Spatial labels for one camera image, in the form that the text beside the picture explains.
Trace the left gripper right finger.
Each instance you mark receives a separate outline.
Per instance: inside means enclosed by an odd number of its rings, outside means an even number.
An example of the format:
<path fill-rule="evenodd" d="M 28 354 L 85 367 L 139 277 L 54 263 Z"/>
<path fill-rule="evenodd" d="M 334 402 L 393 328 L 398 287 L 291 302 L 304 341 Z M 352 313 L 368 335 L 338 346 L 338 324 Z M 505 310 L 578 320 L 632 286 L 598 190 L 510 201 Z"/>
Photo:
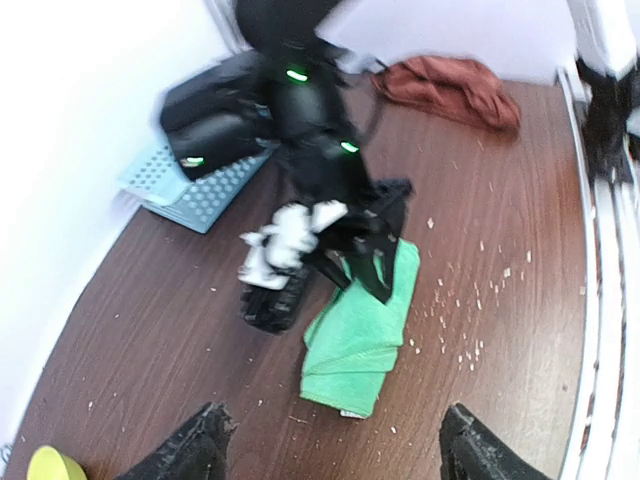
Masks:
<path fill-rule="evenodd" d="M 445 480 L 549 480 L 461 403 L 448 407 L 439 445 L 440 475 Z"/>

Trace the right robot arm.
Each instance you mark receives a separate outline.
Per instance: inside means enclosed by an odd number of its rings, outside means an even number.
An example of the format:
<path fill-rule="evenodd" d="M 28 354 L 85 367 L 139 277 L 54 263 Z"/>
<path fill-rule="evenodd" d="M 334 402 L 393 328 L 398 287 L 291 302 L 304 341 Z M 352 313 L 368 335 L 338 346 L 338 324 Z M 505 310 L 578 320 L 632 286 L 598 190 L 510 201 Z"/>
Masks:
<path fill-rule="evenodd" d="M 248 50 L 169 90 L 159 123 L 182 174 L 202 179 L 270 150 L 297 197 L 245 235 L 240 280 L 280 292 L 312 266 L 390 299 L 411 184 L 374 181 L 339 91 L 337 50 L 316 33 L 331 1 L 238 1 Z"/>

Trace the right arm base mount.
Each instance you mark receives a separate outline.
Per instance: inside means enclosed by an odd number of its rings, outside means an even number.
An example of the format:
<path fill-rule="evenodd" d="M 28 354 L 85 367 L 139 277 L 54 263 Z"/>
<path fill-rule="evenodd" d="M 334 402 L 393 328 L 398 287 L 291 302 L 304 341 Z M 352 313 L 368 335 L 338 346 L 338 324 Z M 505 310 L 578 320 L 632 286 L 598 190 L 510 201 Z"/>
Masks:
<path fill-rule="evenodd" d="M 621 79 L 601 75 L 582 59 L 576 66 L 592 95 L 582 127 L 589 177 L 631 183 L 629 155 L 639 153 L 639 135 L 628 132 L 627 121 L 639 108 L 639 60 Z"/>

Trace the green towel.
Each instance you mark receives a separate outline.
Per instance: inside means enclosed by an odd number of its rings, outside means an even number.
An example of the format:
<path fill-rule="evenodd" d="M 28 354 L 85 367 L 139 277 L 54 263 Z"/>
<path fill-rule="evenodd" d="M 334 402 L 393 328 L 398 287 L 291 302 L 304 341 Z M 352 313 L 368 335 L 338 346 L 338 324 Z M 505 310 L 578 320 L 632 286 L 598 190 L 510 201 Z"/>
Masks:
<path fill-rule="evenodd" d="M 358 280 L 334 293 L 303 336 L 302 399 L 334 408 L 343 416 L 366 419 L 373 414 L 404 344 L 419 268 L 418 247 L 402 239 L 388 302 L 378 301 Z"/>

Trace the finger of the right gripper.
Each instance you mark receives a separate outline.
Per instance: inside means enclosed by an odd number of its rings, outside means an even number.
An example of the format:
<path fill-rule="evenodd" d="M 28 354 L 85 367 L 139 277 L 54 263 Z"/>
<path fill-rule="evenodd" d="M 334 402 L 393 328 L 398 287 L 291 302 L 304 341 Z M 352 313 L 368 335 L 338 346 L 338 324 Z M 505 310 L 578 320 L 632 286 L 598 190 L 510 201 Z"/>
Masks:
<path fill-rule="evenodd" d="M 345 290 L 351 285 L 351 280 L 344 271 L 323 251 L 316 250 L 310 253 L 309 263 L 339 289 Z"/>
<path fill-rule="evenodd" d="M 383 304 L 393 293 L 398 244 L 399 238 L 393 234 L 356 237 L 354 251 L 349 254 L 353 278 Z"/>

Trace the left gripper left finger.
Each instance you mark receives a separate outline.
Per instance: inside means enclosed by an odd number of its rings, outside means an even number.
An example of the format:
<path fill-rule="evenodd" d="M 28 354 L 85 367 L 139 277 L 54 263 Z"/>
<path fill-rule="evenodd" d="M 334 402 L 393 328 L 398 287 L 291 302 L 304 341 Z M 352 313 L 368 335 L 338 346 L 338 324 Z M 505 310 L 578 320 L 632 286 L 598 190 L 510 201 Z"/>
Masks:
<path fill-rule="evenodd" d="M 223 404 L 208 402 L 116 479 L 225 479 L 228 446 L 236 427 Z"/>

